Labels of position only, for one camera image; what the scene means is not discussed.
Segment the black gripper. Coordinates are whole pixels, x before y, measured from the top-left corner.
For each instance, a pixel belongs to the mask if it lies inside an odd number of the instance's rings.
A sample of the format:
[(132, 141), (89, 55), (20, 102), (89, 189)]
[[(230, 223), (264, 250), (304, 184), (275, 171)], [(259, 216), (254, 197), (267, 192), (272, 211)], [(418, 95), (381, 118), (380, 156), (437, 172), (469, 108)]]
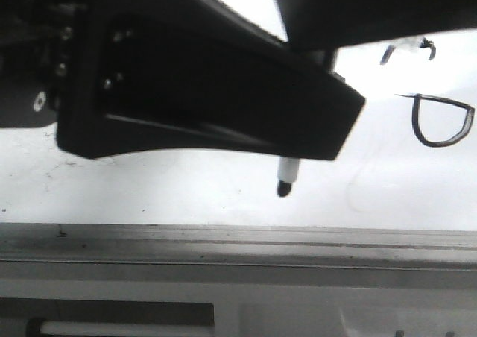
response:
[(88, 0), (1, 0), (1, 127), (57, 121)]

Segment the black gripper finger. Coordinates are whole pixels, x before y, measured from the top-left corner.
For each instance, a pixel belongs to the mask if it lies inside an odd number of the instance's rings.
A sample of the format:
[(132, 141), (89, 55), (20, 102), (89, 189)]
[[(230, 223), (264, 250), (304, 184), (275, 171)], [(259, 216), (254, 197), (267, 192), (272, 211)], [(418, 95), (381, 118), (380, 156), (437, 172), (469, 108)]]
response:
[(476, 0), (277, 0), (296, 51), (476, 27)]
[(57, 145), (337, 157), (365, 99), (218, 0), (87, 0)]

